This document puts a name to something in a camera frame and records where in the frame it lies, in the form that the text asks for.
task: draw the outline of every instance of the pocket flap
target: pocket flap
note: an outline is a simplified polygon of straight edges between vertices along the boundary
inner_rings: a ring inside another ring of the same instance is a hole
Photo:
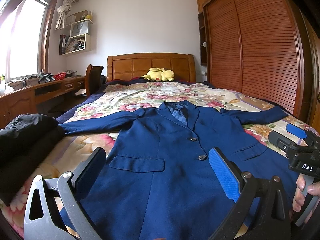
[[[245,149],[238,150],[234,154],[238,155],[242,161],[246,161],[263,154],[266,149],[266,146],[258,142],[257,144],[251,145]]]
[[[133,172],[152,172],[164,170],[164,159],[139,159],[116,156],[109,164],[111,168]]]

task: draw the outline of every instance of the blue blazer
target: blue blazer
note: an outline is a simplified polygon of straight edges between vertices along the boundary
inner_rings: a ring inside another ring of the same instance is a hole
[[[234,204],[209,164],[213,147],[257,178],[278,175],[291,205],[298,174],[287,168],[285,157],[241,126],[286,116],[278,106],[261,112],[219,112],[182,101],[61,126],[66,134],[121,129],[92,190],[81,201],[103,238],[205,240]]]

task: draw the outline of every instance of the human hand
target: human hand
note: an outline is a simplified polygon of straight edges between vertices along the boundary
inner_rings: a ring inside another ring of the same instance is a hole
[[[304,195],[301,192],[303,191],[305,186],[306,186],[306,181],[304,180],[303,175],[300,174],[297,179],[297,189],[296,189],[296,193],[294,195],[294,199],[293,199],[293,203],[292,203],[292,208],[295,212],[300,212],[301,207],[304,204]],[[309,185],[307,188],[307,191],[310,195],[320,197],[320,181]],[[316,207],[319,203],[319,200],[320,200],[320,198],[318,199],[314,208],[311,210],[310,214],[305,219],[305,221],[304,221],[305,223],[307,223],[309,221],[310,217],[312,216],[314,210],[316,209]]]

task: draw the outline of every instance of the blue gripper pad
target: blue gripper pad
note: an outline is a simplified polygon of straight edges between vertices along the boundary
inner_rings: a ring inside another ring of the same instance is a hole
[[[286,126],[287,132],[297,136],[300,139],[305,139],[307,137],[306,131],[289,123]]]
[[[240,196],[239,181],[215,149],[209,151],[209,163],[227,197],[236,202]]]

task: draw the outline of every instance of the wooden sliding door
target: wooden sliding door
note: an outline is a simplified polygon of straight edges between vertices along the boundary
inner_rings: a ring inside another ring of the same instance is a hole
[[[204,13],[208,80],[271,100],[305,120],[304,51],[286,0],[211,0]]]

